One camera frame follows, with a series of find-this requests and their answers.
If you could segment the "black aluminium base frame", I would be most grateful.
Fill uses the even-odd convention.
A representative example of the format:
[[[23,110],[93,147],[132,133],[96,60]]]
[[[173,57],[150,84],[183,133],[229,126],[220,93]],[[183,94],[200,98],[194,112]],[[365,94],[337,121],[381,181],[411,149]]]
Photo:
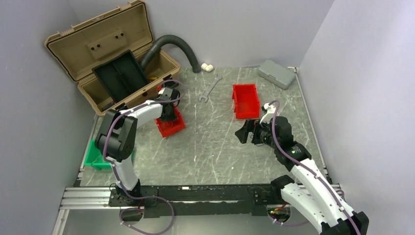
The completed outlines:
[[[141,186],[141,194],[145,199],[129,199],[115,184],[66,188],[60,209],[114,210],[128,222],[172,214],[265,216],[267,212],[284,221],[291,213],[270,184]]]

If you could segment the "black toolbox tray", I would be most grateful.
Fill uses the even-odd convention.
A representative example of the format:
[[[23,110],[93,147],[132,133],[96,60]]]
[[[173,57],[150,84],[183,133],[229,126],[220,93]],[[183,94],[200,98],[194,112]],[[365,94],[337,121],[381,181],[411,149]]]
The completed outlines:
[[[116,103],[149,84],[148,76],[131,50],[92,68],[92,72]]]

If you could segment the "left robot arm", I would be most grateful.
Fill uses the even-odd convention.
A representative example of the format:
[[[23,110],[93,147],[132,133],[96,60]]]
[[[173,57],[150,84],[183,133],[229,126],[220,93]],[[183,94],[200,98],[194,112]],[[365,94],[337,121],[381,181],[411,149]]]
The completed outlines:
[[[134,172],[132,152],[137,129],[154,120],[173,121],[174,103],[183,98],[180,94],[167,96],[159,94],[154,99],[127,110],[109,111],[104,116],[95,146],[105,161],[109,162],[116,179],[116,186],[122,190],[121,199],[129,206],[140,201],[140,180]]]

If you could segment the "white pipe fitting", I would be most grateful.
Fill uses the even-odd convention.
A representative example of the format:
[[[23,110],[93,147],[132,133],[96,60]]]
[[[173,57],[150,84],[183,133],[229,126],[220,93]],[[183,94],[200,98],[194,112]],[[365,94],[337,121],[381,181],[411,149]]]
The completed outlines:
[[[206,63],[203,63],[203,64],[201,64],[201,69],[203,71],[206,71],[206,72],[211,72],[211,71],[214,70],[214,66],[213,65],[208,65]]]

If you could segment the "red bin right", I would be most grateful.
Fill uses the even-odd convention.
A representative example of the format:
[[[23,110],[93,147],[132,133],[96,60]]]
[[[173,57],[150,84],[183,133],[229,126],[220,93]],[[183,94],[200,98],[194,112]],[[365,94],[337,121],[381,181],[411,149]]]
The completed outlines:
[[[232,88],[236,119],[259,118],[260,102],[255,84],[234,84]]]

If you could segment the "steel open-end wrench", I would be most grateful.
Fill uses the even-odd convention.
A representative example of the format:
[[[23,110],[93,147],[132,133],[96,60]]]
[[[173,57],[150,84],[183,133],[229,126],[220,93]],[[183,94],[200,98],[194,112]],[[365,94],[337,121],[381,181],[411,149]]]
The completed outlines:
[[[214,78],[214,81],[212,82],[212,84],[209,86],[209,88],[207,89],[207,91],[205,93],[203,93],[201,96],[199,96],[199,101],[200,102],[207,102],[209,99],[209,94],[211,93],[211,91],[213,90],[213,88],[215,87],[215,85],[223,78],[222,75],[216,75]]]

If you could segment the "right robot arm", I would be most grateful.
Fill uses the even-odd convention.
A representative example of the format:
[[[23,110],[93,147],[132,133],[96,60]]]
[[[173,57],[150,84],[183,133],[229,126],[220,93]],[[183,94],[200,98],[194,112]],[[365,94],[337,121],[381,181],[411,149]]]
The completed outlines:
[[[272,148],[277,160],[308,190],[304,193],[290,176],[283,175],[271,182],[269,192],[272,201],[285,201],[293,206],[321,235],[367,234],[367,215],[349,206],[323,177],[311,154],[294,140],[292,126],[286,117],[272,118],[267,123],[248,119],[235,136],[245,144],[249,133],[253,135],[253,144],[265,144]]]

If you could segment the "red bin near toolbox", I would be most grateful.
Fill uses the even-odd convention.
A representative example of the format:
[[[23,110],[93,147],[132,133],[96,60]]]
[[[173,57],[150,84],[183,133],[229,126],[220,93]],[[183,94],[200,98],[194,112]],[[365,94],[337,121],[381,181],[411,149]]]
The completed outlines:
[[[174,121],[162,122],[160,118],[155,119],[155,123],[162,137],[168,137],[185,129],[183,117],[177,107],[175,107],[175,114],[177,118]]]

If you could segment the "tan open toolbox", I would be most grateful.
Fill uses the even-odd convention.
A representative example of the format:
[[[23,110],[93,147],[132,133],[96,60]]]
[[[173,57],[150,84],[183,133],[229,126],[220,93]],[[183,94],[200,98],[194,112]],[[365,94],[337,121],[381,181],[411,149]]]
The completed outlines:
[[[160,50],[151,60],[145,74],[154,77],[148,85],[119,102],[114,101],[93,73],[93,68],[131,51],[141,61],[154,41],[146,4],[133,0],[127,5],[98,15],[72,26],[64,32],[49,36],[45,48],[77,83],[81,94],[98,116],[108,110],[133,108],[157,95],[157,87],[168,76],[179,79],[180,64],[165,51]]]

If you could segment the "grey plastic case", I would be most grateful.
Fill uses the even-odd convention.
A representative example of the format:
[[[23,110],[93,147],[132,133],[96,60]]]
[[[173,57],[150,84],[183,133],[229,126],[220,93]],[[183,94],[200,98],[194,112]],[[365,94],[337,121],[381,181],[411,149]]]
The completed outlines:
[[[265,80],[284,90],[288,89],[296,78],[295,73],[292,70],[269,59],[258,67],[257,73]]]

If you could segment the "green plastic bin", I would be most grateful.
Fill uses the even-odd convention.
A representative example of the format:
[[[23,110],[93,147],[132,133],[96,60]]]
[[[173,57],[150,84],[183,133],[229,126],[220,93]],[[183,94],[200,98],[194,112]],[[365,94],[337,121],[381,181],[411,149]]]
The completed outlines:
[[[90,166],[96,170],[111,168],[111,164],[104,160],[100,150],[95,147],[94,140],[90,141],[86,158],[84,160],[84,166]]]

